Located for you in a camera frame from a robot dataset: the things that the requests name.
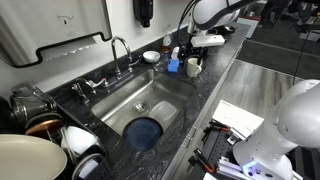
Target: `white bowl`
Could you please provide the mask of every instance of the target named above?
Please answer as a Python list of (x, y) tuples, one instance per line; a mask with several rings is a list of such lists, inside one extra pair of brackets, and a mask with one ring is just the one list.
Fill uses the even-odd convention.
[[(81, 155), (98, 141), (91, 133), (74, 126), (67, 128), (66, 136), (70, 150), (74, 151), (77, 155)], [(61, 140), (61, 147), (67, 148), (64, 138)]]
[(148, 63), (155, 63), (160, 59), (160, 53), (156, 51), (147, 51), (143, 53), (143, 58)]

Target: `soap dispenser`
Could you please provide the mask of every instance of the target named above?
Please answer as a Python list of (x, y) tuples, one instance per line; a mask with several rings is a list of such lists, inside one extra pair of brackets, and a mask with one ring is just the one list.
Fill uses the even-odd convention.
[(144, 28), (150, 27), (153, 17), (153, 0), (133, 0), (134, 15)]

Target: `bottle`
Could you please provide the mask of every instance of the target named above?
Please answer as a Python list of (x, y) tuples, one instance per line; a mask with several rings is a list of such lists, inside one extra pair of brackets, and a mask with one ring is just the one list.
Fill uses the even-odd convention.
[(161, 52), (162, 53), (169, 53), (171, 52), (171, 42), (172, 42), (172, 35), (170, 32), (170, 25), (168, 24), (165, 35), (162, 40), (162, 45), (161, 45)]

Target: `sprayer faucet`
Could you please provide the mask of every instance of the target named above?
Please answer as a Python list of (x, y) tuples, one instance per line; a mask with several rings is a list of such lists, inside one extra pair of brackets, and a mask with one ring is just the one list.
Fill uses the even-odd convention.
[(130, 48), (127, 44), (127, 42), (121, 38), (121, 37), (118, 37), (118, 36), (115, 36), (112, 38), (112, 41), (111, 41), (111, 46), (112, 46), (112, 52), (113, 52), (113, 58), (114, 58), (114, 66), (115, 66), (115, 71), (116, 71), (116, 76), (117, 76), (117, 79), (121, 79), (121, 71), (120, 71), (120, 68), (119, 68), (119, 64), (118, 64), (118, 58), (117, 58), (117, 53), (116, 53), (116, 48), (115, 48), (115, 41), (116, 40), (119, 40), (120, 42), (122, 42), (122, 44), (124, 45), (124, 47), (126, 48), (127, 50), (127, 58), (129, 60), (129, 72), (132, 72), (132, 68), (131, 66), (136, 64), (132, 64), (132, 56), (131, 56), (131, 51), (130, 51)]

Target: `stainless steel sink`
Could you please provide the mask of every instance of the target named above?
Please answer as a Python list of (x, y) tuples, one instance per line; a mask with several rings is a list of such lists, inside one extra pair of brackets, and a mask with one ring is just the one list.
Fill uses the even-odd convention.
[(130, 121), (138, 117), (150, 117), (150, 111), (158, 103), (166, 101), (176, 108), (175, 113), (167, 119), (159, 116), (155, 119), (165, 132), (195, 90), (178, 79), (148, 70), (96, 104), (91, 111), (122, 135)]

